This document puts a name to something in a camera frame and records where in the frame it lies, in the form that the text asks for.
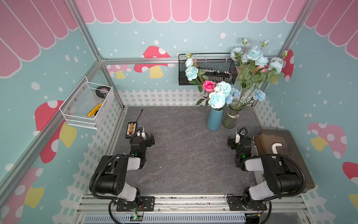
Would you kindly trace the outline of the teal ceramic vase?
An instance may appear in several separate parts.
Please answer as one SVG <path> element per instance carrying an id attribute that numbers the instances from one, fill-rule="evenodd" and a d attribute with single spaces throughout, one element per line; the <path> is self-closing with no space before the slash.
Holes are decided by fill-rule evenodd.
<path id="1" fill-rule="evenodd" d="M 212 108 L 207 121 L 207 128 L 211 131 L 217 131 L 221 126 L 222 115 L 222 110 L 215 110 Z"/>

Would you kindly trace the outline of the light blue rose stem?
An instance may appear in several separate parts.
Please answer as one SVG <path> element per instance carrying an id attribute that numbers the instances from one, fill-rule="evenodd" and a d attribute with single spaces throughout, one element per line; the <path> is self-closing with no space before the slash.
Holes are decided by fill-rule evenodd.
<path id="1" fill-rule="evenodd" d="M 216 84 L 214 91 L 209 94 L 209 105 L 215 110 L 222 110 L 226 106 L 225 99 L 231 92 L 231 84 L 219 82 Z"/>

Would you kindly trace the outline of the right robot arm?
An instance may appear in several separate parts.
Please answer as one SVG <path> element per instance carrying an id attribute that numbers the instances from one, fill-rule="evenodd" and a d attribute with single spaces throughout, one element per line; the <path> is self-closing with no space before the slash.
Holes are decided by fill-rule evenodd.
<path id="1" fill-rule="evenodd" d="M 293 197 L 314 188 L 313 179 L 289 131 L 262 129 L 252 138 L 247 128 L 236 130 L 227 145 L 235 150 L 235 165 L 253 172 L 256 185 L 240 196 L 227 195 L 231 211 L 264 211 L 266 203 Z"/>

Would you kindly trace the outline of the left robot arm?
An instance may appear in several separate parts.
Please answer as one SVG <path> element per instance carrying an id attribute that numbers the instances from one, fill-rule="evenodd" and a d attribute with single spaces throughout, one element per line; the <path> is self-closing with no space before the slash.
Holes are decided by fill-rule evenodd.
<path id="1" fill-rule="evenodd" d="M 89 184 L 94 198 L 111 200 L 124 209 L 137 211 L 144 208 L 140 190 L 126 182 L 127 172 L 140 170 L 146 162 L 146 150 L 155 144 L 153 134 L 136 130 L 130 138 L 130 153 L 105 155 L 101 158 Z"/>

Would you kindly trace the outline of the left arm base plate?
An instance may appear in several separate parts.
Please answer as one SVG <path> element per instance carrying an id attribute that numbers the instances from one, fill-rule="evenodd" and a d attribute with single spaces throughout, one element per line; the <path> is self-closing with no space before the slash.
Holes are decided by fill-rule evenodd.
<path id="1" fill-rule="evenodd" d="M 141 197 L 141 199 L 135 199 L 132 202 L 118 202 L 116 211 L 125 212 L 140 210 L 140 211 L 154 211 L 155 197 Z"/>

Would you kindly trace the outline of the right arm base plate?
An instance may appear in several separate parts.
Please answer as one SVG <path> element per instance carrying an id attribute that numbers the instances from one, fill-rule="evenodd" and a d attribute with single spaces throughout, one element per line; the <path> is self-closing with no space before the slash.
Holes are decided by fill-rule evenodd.
<path id="1" fill-rule="evenodd" d="M 230 211 L 257 211 L 263 212 L 267 210 L 267 205 L 263 201 L 253 201 L 251 199 L 243 198 L 242 196 L 228 194 L 226 201 L 229 205 Z"/>

